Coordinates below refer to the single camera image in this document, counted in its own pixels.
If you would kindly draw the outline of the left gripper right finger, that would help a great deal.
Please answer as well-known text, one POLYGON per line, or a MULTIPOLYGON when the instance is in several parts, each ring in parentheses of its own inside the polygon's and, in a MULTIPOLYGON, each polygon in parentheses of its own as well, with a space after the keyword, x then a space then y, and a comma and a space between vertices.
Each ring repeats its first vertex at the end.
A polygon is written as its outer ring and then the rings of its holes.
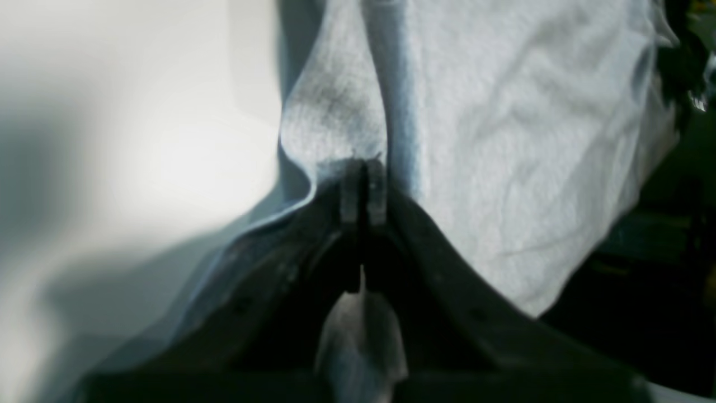
POLYGON ((504 299, 410 198, 366 164, 366 282, 397 313, 409 374, 394 402, 650 402, 634 370, 504 299))

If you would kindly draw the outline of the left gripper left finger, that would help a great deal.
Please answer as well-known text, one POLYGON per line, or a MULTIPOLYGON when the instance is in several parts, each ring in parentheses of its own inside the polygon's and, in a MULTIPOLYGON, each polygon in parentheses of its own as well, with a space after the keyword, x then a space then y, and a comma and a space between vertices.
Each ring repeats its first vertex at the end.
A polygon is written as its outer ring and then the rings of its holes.
POLYGON ((315 370, 330 309, 360 288, 365 164, 345 161, 304 206, 240 236, 176 339, 124 372, 88 377, 80 402, 334 402, 315 370))

